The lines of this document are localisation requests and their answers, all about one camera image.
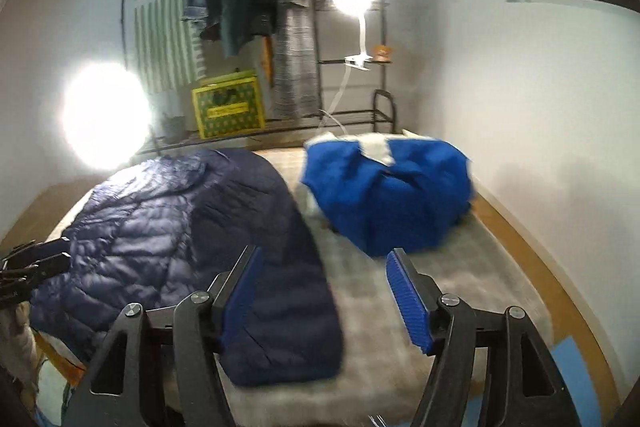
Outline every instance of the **mattress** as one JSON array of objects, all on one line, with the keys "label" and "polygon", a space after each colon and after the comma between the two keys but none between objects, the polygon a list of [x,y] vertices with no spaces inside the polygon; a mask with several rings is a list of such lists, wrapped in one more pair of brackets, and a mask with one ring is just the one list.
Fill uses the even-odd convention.
[{"label": "mattress", "polygon": [[[244,427],[362,425],[368,423],[369,415],[381,415],[392,424],[411,419],[433,359],[422,355],[408,338],[386,282],[384,259],[368,257],[332,232],[309,203],[308,189],[300,184],[306,161],[302,148],[258,154],[287,182],[314,234],[340,316],[344,359],[340,374],[331,380],[256,389],[233,386],[219,367],[236,423]],[[60,237],[87,198],[78,201],[49,239]],[[508,306],[521,306],[546,343],[552,342],[551,317],[540,295],[473,215],[454,227],[439,248],[412,254],[411,259],[443,292],[456,293],[475,308],[501,313]],[[474,379],[482,381],[486,350],[476,353]],[[165,386],[168,403],[177,407],[175,379],[169,378]]]}]

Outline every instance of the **navy puffer jacket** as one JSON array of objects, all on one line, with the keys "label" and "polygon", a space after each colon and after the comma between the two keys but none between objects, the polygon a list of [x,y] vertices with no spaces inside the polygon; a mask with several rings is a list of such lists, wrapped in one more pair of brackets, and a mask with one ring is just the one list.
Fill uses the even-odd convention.
[{"label": "navy puffer jacket", "polygon": [[265,268],[245,329],[220,358],[228,377],[255,386],[339,371],[342,334],[318,250],[261,156],[205,150],[124,169],[94,188],[64,235],[71,269],[33,292],[31,325],[83,362],[127,303],[176,305],[253,244]]}]

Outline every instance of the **yellow box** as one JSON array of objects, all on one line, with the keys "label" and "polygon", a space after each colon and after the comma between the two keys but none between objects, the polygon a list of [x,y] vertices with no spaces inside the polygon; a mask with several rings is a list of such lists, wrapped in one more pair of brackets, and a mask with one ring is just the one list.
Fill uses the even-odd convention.
[{"label": "yellow box", "polygon": [[193,108],[202,139],[246,134],[264,129],[264,112],[254,71],[200,81],[193,89]]}]

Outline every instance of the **metal clothing rack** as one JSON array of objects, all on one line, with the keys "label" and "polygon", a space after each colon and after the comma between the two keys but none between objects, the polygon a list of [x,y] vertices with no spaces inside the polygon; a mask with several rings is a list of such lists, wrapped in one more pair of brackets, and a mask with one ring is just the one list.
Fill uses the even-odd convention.
[{"label": "metal clothing rack", "polygon": [[[122,0],[121,10],[120,10],[120,25],[122,30],[122,51],[125,57],[125,65],[127,64],[127,44],[126,44],[126,32],[125,32],[125,2],[126,0]],[[380,43],[382,45],[386,45],[386,1],[385,0],[375,0],[371,10],[377,11],[380,13]],[[312,9],[312,24],[313,24],[313,36],[314,36],[314,44],[316,49],[316,69],[318,72],[318,99],[319,99],[319,107],[323,109],[322,103],[322,66],[327,66],[331,64],[344,64],[343,58],[336,58],[331,60],[322,60],[320,57],[320,42],[318,38],[318,14],[323,11],[334,10],[335,7],[332,3],[324,1],[319,2],[318,0],[311,0],[310,7]],[[379,87],[374,90],[371,101],[371,109],[354,109],[354,110],[342,110],[335,111],[332,116],[337,118],[343,126],[353,126],[353,125],[369,125],[371,129],[376,132],[378,130],[378,124],[387,123],[390,124],[390,131],[392,133],[397,132],[397,109],[396,103],[394,101],[393,95],[388,92],[386,89],[386,67],[390,64],[390,62],[378,61],[378,60],[368,60],[368,64],[377,65],[380,69],[380,83]],[[382,111],[379,107],[380,100],[384,98],[390,105],[391,114],[387,114]],[[156,153],[160,154],[163,151],[168,151],[172,149],[179,149],[183,147],[200,145],[210,142],[218,142],[229,139],[237,139],[243,137],[255,137],[255,136],[263,136],[267,134],[281,133],[281,132],[291,132],[291,131],[300,131],[300,130],[311,130],[318,127],[319,121],[324,118],[322,112],[318,114],[309,115],[309,118],[315,119],[314,123],[300,123],[298,121],[290,121],[290,120],[267,120],[266,128],[260,131],[245,133],[245,134],[234,134],[230,136],[222,136],[222,137],[212,137],[207,139],[201,139],[197,133],[191,133],[189,137],[178,142],[178,143],[167,143],[164,142],[161,138],[156,137],[153,129],[151,130],[150,140],[142,147],[142,149],[137,153],[138,155],[143,154],[151,154]],[[337,123],[330,122],[325,124],[326,127],[336,127]]]}]

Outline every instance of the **striped towel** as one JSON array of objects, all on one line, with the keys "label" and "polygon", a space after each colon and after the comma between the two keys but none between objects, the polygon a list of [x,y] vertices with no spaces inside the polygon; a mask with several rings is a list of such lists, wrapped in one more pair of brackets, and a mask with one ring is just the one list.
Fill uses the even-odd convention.
[{"label": "striped towel", "polygon": [[207,76],[200,37],[182,20],[182,0],[136,0],[133,21],[135,63],[148,94]]}]

